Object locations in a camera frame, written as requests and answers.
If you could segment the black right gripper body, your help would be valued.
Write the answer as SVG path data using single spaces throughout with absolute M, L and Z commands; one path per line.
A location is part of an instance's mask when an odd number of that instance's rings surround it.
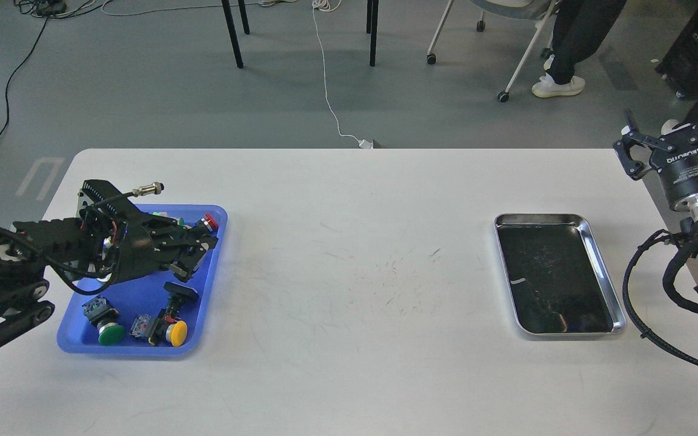
M 652 151 L 650 163 L 657 170 L 668 207 L 688 211 L 698 197 L 698 140 L 694 134 L 676 130 L 661 136 L 662 148 Z

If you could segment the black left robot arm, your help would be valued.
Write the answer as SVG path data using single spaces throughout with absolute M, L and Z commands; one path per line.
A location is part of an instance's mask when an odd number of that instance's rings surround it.
M 99 331 L 103 345 L 125 335 L 119 313 L 101 292 L 112 285 L 171 271 L 167 306 L 149 325 L 134 323 L 135 337 L 152 345 L 181 345 L 187 334 L 178 310 L 197 299 L 186 283 L 205 255 L 216 248 L 221 221 L 206 214 L 194 224 L 139 210 L 132 197 L 158 195 L 164 186 L 153 182 L 123 193 L 111 182 L 86 180 L 78 193 L 75 217 L 63 220 L 14 222 L 0 227 L 0 348 L 47 321 L 55 305 L 44 300 L 47 267 L 70 289 L 91 300 L 83 312 Z

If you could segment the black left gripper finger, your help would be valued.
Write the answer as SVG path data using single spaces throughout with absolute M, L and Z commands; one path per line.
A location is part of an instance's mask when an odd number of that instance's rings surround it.
M 168 226 L 158 229 L 158 251 L 177 250 L 181 253 L 210 251 L 216 248 L 218 227 L 211 224 Z
M 187 283 L 200 269 L 207 254 L 206 250 L 191 250 L 180 252 L 176 259 L 166 260 L 159 265 L 159 271 L 171 271 L 180 282 Z

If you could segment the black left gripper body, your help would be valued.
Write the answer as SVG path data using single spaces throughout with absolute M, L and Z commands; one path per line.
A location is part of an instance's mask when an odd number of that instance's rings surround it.
M 165 271 L 175 261 L 177 249 L 169 246 L 174 241 L 176 221 L 166 216 L 115 216 L 118 225 L 115 272 L 111 284 L 126 282 Z

